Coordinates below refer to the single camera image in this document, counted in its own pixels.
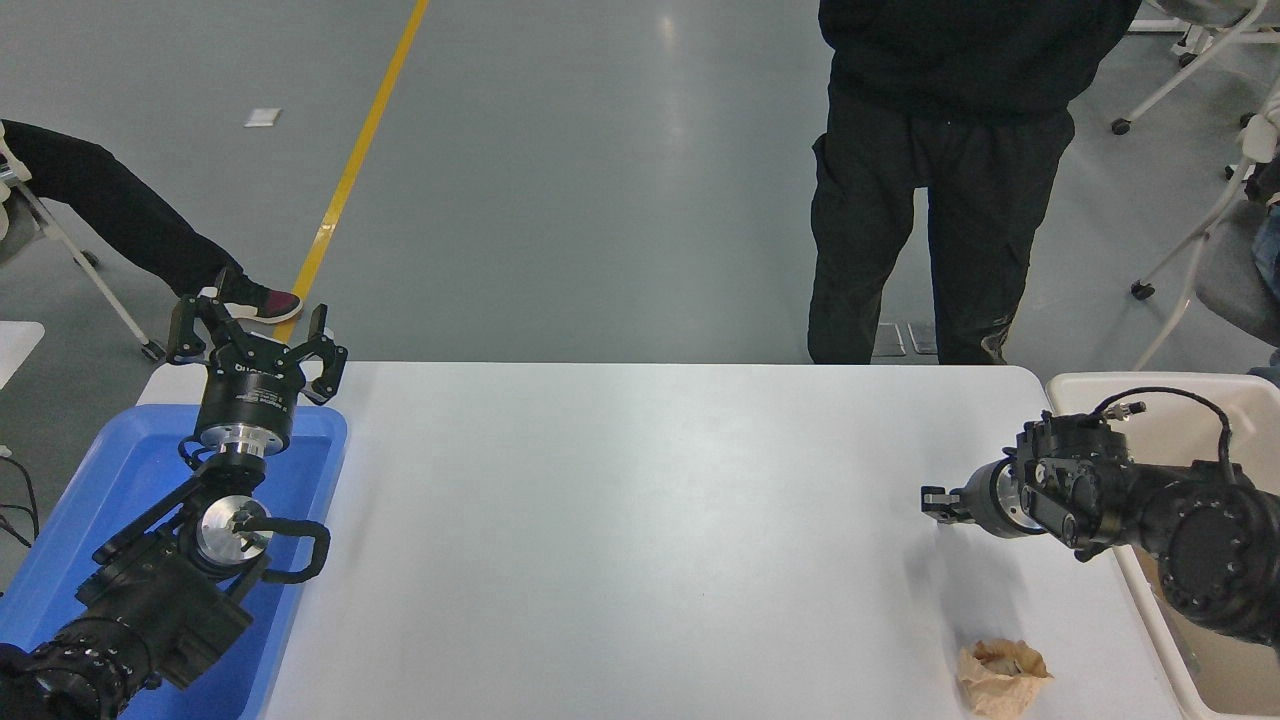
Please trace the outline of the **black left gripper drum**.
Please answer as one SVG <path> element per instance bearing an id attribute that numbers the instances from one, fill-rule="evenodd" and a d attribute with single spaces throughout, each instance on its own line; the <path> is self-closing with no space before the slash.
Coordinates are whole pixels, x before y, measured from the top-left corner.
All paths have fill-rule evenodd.
<path id="1" fill-rule="evenodd" d="M 225 342 L 212 348 L 207 383 L 195 432 L 246 425 L 274 436 L 289 436 L 301 391 L 302 373 L 285 361 L 288 347 L 269 338 L 250 338 L 247 347 Z"/>

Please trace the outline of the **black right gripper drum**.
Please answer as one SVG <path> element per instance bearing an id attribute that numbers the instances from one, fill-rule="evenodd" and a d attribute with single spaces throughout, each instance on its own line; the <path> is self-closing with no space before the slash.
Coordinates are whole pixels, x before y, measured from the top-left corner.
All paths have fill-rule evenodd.
<path id="1" fill-rule="evenodd" d="M 988 462 L 974 470 L 957 492 L 957 523 L 978 525 L 991 536 L 1005 537 L 1005 515 L 995 493 L 1001 469 L 1000 462 Z"/>

